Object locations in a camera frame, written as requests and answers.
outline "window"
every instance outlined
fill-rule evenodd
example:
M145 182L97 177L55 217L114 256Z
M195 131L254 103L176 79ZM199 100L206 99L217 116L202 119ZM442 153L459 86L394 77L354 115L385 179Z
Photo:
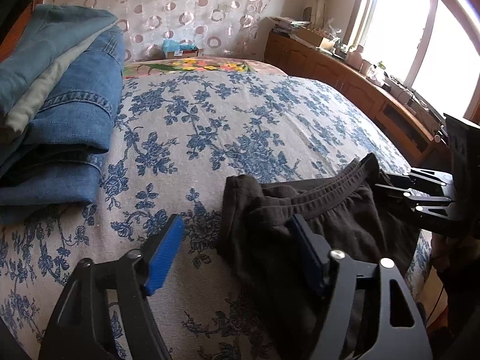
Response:
M440 114L463 117L480 74L480 56L440 0L370 0L355 43Z
M427 22L430 0L377 0L363 42L365 59L383 61L404 81L417 54Z
M412 88L440 114L462 117L479 74L480 56L458 21L439 1L430 44Z

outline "folded clothes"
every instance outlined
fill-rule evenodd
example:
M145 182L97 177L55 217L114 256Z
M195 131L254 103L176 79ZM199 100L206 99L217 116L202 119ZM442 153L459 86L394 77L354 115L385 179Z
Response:
M55 59L116 20L99 9L36 5L13 54L0 64L0 118Z
M218 253L253 294L280 356L297 359L312 344L317 318L326 303L311 290L295 237L286 228L303 215L312 231L332 249L378 263L388 257L404 275L420 229L403 223L395 208L372 189L389 183L373 154L354 160L334 178L259 184L248 175L226 180ZM345 354L361 331L362 293L356 297Z
M0 224L21 222L32 206L95 201L122 93L124 55L120 28L100 34L25 133L0 145Z
M38 113L52 89L57 85L68 66L83 53L93 41L104 31L113 27L113 24L94 33L87 39L60 55L23 93L6 115L3 127L0 126L0 144L11 143L19 137L27 124Z

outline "bed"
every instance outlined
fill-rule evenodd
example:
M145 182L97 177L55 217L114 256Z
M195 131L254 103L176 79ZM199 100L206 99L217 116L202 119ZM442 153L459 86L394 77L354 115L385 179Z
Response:
M111 139L98 204L51 206L0 229L0 315L33 359L76 263L119 258L174 213L183 216L184 239L149 300L172 358L277 358L248 295L215 252L225 178L324 178L368 152L385 171L409 169L335 89L254 61L126 66ZM414 297L430 250L422 232L406 276ZM119 354L129 358L115 297L109 293L111 323Z

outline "elastic waistband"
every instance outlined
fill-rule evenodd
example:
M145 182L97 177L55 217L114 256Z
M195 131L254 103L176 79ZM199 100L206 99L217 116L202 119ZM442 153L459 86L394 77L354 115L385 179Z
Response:
M288 198L256 198L250 206L249 219L256 223L267 222L272 226L281 226L293 214L300 214L305 220L316 218L340 204L369 176L377 178L379 171L375 155L368 154L361 161L352 161L319 188Z

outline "screw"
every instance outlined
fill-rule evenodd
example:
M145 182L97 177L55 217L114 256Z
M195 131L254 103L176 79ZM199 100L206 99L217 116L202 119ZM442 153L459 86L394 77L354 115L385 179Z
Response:
M380 264L385 268L389 268L389 269L395 266L395 263L391 259L381 259Z
M81 267L81 268L87 268L87 266L90 266L93 264L93 261L92 259L81 259L80 261L78 261L78 266Z
M330 251L330 256L336 260L342 260L345 258L345 252L339 249L333 249Z
M138 259L138 258L141 257L141 256L142 256L142 253L141 253L140 250L138 250L138 249L132 249L131 251L129 251L129 252L127 253L127 257L128 257L129 259L133 259L133 260L134 260L134 259Z

